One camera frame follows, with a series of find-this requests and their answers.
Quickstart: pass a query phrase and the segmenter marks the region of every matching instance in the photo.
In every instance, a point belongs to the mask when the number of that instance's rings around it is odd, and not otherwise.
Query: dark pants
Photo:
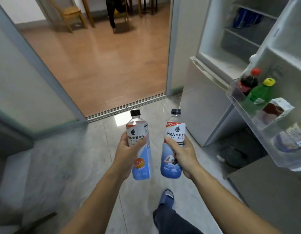
[[[203,234],[184,218],[179,216],[175,210],[161,204],[153,212],[154,223],[159,234]]]
[[[127,9],[129,12],[128,2],[125,2],[125,4],[127,5]],[[122,4],[122,0],[106,0],[106,6],[107,6],[107,13],[108,13],[108,18],[109,18],[111,27],[116,28],[115,20],[114,20],[115,9],[119,13],[123,13],[123,12],[125,12],[125,5]]]

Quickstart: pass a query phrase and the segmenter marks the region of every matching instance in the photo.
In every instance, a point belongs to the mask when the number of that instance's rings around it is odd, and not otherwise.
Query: black bottle cap
[[[178,115],[180,115],[181,114],[181,110],[180,109],[172,109],[171,110],[171,114],[178,114]]]
[[[141,115],[141,112],[139,109],[131,110],[130,113],[131,113],[132,117]]]

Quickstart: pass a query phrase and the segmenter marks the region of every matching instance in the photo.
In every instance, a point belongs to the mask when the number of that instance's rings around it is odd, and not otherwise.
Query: electrolyte water bottle
[[[183,146],[186,125],[181,122],[180,109],[172,109],[171,113],[172,117],[167,121],[164,132],[160,171],[164,177],[179,178],[182,173],[182,168],[175,158],[175,151],[167,144],[165,138],[166,136],[170,136],[180,146]]]
[[[146,137],[146,144],[138,151],[137,160],[132,168],[133,178],[137,181],[151,178],[153,165],[150,153],[150,143],[147,122],[141,118],[140,110],[130,111],[132,119],[127,123],[128,143],[132,147],[138,140]]]

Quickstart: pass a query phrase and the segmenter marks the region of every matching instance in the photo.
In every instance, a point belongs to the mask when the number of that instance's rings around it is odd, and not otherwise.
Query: door threshold
[[[134,108],[143,106],[145,104],[149,104],[149,103],[164,99],[166,97],[167,97],[166,93],[157,94],[155,96],[144,98],[144,99],[141,99],[139,101],[135,101],[135,102],[125,104],[125,105],[120,106],[120,107],[116,107],[116,108],[113,108],[113,109],[106,110],[104,112],[96,113],[94,115],[91,115],[91,116],[87,117],[86,119],[87,119],[88,123],[91,123],[91,122],[98,121],[98,120],[101,120],[101,119],[106,118],[106,117],[116,115],[116,114],[121,113],[121,112],[128,111],[130,109],[134,109]]]

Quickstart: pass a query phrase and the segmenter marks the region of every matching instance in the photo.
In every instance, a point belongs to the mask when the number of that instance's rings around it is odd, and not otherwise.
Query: slipper
[[[164,205],[168,206],[169,208],[172,208],[172,206],[173,206],[173,204],[174,204],[174,195],[173,195],[173,193],[172,193],[171,190],[166,189],[166,190],[162,193],[161,198],[160,198],[160,201],[159,201],[158,207],[159,207],[161,204],[164,204]]]

